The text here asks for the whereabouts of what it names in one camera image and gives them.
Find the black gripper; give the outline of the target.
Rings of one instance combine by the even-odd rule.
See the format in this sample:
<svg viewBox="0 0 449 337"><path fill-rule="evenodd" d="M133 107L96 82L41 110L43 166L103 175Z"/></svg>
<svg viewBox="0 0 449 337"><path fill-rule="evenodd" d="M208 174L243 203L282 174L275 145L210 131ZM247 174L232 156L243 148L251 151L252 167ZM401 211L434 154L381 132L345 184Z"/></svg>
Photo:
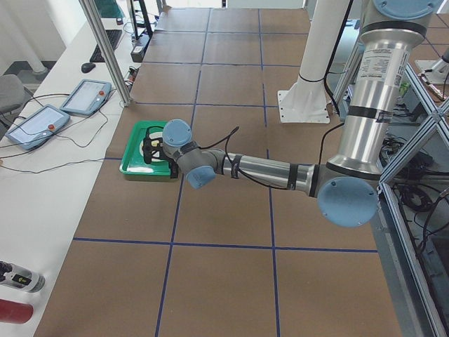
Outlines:
<svg viewBox="0 0 449 337"><path fill-rule="evenodd" d="M152 136L157 133L162 126L149 126L145 131L142 141L142 155L146 165L150 165L151 174L156 176L169 176L178 178L178 166L173 159L163 151L162 136Z"/></svg>

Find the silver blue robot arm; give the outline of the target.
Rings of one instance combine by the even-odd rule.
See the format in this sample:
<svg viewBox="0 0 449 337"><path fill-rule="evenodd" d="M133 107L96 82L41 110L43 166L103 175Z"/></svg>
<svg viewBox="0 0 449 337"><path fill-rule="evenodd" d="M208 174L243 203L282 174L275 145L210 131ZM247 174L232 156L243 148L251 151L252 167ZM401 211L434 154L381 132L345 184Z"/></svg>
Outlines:
<svg viewBox="0 0 449 337"><path fill-rule="evenodd" d="M363 44L355 87L336 155L326 163L294 164L199 146L181 119L149 127L145 163L165 160L193 188L216 175L246 178L278 190L298 190L318 201L321 213L342 227L370 221L377 211L378 156L394 115L400 84L414 47L422 43L439 1L364 1L358 41Z"/></svg>

